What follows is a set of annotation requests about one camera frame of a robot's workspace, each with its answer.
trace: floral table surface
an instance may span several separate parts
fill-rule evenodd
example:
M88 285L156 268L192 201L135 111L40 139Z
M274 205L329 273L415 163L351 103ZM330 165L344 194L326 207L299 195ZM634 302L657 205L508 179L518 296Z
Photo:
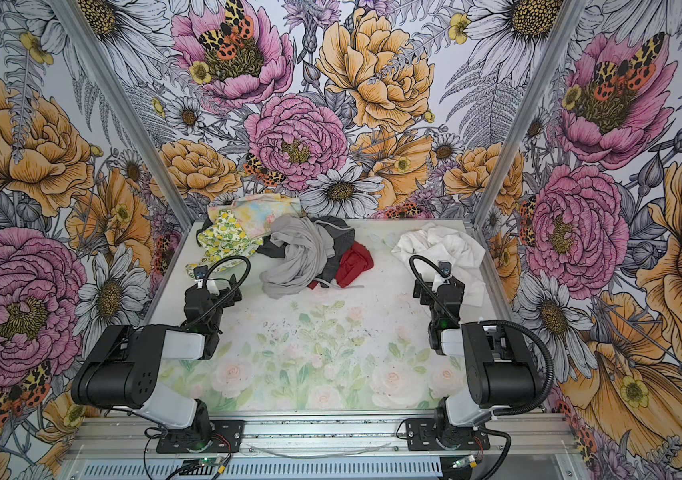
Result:
M375 263L353 283L363 288L317 287L271 300L258 273L277 260L257 254L243 301L223 312L213 359L164 361L161 380L212 411L433 408L463 388L463 360L429 349L429 312L411 297L413 276L390 253L401 233L425 222L349 223ZM438 223L463 229L460 221ZM180 309L183 295L174 291L191 280L178 271L197 248L187 242L152 322L169 318L171 305ZM487 298L475 313L492 318Z

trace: black mounting plate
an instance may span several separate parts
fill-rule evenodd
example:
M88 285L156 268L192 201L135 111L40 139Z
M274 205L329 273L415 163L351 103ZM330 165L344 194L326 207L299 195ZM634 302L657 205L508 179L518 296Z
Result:
M232 453L240 452L240 440L243 436L244 420L211 420L213 434L218 434L229 441ZM209 445L200 453L227 453L229 448L218 437L213 437ZM189 453L189 450L181 444L174 443L173 438L168 436L160 438L157 442L157 453Z
M480 441L483 450L490 448L488 436L472 428L451 427L442 438L437 439L433 418L406 419L405 435L408 437L410 452L479 450L477 440Z

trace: white cloth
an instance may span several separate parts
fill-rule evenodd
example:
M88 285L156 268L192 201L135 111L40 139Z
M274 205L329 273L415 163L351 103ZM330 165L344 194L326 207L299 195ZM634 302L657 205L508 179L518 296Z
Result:
M421 230L404 233L392 250L392 255L407 266L408 272L410 272L410 256L413 254L425 256L435 264L450 262L453 276L466 285L463 303L482 306L485 282L482 281L479 266L482 263L482 257L485 256L485 249L477 243L477 240L447 226L428 223ZM436 272L431 266L416 261L415 269L425 282L434 280Z

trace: printed pink rose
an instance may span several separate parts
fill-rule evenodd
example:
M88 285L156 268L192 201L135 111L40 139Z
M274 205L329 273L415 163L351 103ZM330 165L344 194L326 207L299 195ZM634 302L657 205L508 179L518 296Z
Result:
M72 330L86 270L73 252L37 230L0 231L0 390L50 362L66 370L80 350Z
M649 44L646 58L655 59L642 74L648 78L639 83L623 79L615 81L613 91L595 91L600 80L595 79L595 66L608 62L616 65L617 75L624 61L632 59L643 44L629 45L629 39L617 44L615 38L603 34L594 37L576 62L576 71L565 81L567 91L562 99L560 117L554 120L556 144L572 151L579 160L599 162L608 170L628 164L663 130L673 108L663 108L669 97L669 83L676 70L676 62L669 58L668 35L658 34Z
M327 107L306 97L272 97L245 120L250 153L269 170L287 177L291 190L304 190L307 180L338 170L346 162L346 135L341 120Z
M556 277L578 300L599 293L626 255L629 226L620 208L615 180L596 166L554 168L536 197L530 269Z
M243 6L253 21L252 38L226 60L218 51L206 50L199 40L201 34L221 31L225 8L212 13L205 7L202 16L189 12L188 17L177 15L172 20L173 48L181 53L176 55L176 63L188 69L192 81L202 86L206 92L203 106L214 113L264 101L288 90L293 81L294 52L289 35L279 35L263 7L256 13L247 0L243 0Z

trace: red cloth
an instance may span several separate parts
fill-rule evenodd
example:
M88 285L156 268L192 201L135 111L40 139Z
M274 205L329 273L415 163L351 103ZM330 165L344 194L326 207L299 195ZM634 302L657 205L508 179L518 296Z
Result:
M370 252L365 248L365 245L355 242L341 257L341 266L338 273L336 273L336 283L341 288L346 288L350 283L354 282L354 279L359 274L372 268L373 258L370 256ZM317 281L312 280L312 283L307 286L314 290L314 287L317 286Z

